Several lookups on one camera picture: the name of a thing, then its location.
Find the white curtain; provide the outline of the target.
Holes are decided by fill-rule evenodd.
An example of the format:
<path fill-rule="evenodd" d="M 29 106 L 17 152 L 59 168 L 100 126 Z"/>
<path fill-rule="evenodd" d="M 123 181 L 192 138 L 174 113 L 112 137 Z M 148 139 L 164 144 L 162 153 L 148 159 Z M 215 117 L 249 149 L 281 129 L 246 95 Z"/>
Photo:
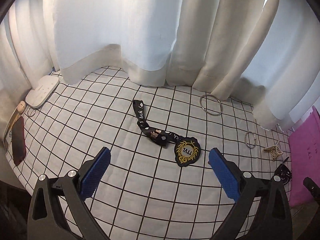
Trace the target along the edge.
<path fill-rule="evenodd" d="M 139 85 L 251 103 L 258 124 L 319 106 L 319 0 L 1 0 L 1 128 L 40 80 L 107 66 Z"/>

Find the white power strip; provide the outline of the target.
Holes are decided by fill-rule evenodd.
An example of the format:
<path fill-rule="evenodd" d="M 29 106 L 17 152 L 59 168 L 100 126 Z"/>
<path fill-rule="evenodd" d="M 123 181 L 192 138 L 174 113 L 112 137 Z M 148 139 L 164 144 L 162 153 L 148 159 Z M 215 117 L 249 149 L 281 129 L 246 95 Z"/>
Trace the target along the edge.
<path fill-rule="evenodd" d="M 39 85 L 35 89 L 30 90 L 27 94 L 25 98 L 26 103 L 34 109 L 41 107 L 52 94 L 59 82 L 60 80 L 57 76 L 43 76 L 39 80 Z"/>

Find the beige round device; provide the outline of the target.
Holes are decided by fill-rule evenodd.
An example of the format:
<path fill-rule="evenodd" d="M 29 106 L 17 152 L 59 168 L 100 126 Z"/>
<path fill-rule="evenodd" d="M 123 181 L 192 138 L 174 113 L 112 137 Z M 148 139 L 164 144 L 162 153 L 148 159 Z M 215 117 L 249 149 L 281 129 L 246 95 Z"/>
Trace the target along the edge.
<path fill-rule="evenodd" d="M 22 114 L 25 111 L 25 108 L 26 108 L 26 103 L 24 101 L 20 101 L 16 109 L 19 114 Z"/>

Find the large silver bangle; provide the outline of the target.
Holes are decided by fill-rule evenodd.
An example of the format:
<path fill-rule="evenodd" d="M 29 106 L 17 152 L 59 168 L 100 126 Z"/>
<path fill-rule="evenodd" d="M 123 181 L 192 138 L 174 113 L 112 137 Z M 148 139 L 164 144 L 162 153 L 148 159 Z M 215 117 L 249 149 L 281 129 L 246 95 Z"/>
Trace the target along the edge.
<path fill-rule="evenodd" d="M 212 94 L 204 94 L 199 99 L 202 110 L 211 116 L 220 116 L 223 113 L 221 101 Z"/>

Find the black hair clip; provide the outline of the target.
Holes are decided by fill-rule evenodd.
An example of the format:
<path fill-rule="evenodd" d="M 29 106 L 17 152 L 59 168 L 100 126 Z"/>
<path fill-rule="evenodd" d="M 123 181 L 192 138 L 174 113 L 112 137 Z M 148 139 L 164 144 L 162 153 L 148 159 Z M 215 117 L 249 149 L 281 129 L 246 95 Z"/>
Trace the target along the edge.
<path fill-rule="evenodd" d="M 287 185 L 290 180 L 292 179 L 292 172 L 290 169 L 285 165 L 288 161 L 289 157 L 287 157 L 275 170 L 274 176 L 278 176 L 280 181 L 283 185 Z"/>

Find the white black grid bedsheet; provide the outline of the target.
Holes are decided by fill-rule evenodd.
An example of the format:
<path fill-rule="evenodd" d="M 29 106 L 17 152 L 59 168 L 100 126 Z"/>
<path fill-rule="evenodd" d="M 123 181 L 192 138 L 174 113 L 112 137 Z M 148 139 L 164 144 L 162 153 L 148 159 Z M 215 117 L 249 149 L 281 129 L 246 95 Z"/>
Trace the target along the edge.
<path fill-rule="evenodd" d="M 111 163 L 86 205 L 111 239 L 209 239 L 232 208 L 208 164 L 218 148 L 241 170 L 269 179 L 290 155 L 290 131 L 263 129 L 252 106 L 229 98 L 223 113 L 200 107 L 203 95 L 191 87 L 143 87 L 116 67 L 104 67 L 70 85 L 61 81 L 44 105 L 24 117 L 27 155 L 12 169 L 28 192 L 41 174 L 64 176 L 102 147 Z M 194 137 L 199 160 L 175 161 L 174 145 L 154 144 L 137 126 L 132 100 L 142 100 L 150 126 Z M 276 161 L 264 148 L 278 144 Z"/>

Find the gold pearl hair claw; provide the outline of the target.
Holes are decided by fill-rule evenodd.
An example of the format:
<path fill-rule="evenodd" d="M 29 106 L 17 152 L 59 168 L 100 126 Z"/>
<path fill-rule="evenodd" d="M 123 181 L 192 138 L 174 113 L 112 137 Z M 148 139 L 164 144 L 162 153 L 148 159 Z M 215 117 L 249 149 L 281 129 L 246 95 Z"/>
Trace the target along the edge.
<path fill-rule="evenodd" d="M 283 151 L 278 144 L 264 148 L 264 152 L 269 153 L 273 161 L 276 161 L 279 156 L 283 155 Z"/>

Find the pink plastic bin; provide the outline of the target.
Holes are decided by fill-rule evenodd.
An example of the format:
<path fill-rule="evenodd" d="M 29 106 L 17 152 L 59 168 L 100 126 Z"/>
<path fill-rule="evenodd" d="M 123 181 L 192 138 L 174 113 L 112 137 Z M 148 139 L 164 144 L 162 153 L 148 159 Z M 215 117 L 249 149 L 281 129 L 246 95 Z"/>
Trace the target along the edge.
<path fill-rule="evenodd" d="M 291 207 L 312 201 L 312 195 L 303 185 L 306 177 L 319 185 L 319 113 L 316 107 L 307 119 L 289 136 L 291 151 Z"/>

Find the dark red phone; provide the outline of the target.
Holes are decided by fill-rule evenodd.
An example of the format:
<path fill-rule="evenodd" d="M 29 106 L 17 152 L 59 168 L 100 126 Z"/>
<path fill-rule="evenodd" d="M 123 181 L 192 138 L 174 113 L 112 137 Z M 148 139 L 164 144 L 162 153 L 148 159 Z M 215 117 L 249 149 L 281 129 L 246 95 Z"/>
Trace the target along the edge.
<path fill-rule="evenodd" d="M 12 127 L 12 155 L 16 166 L 25 159 L 27 155 L 24 137 L 24 118 L 20 116 Z"/>

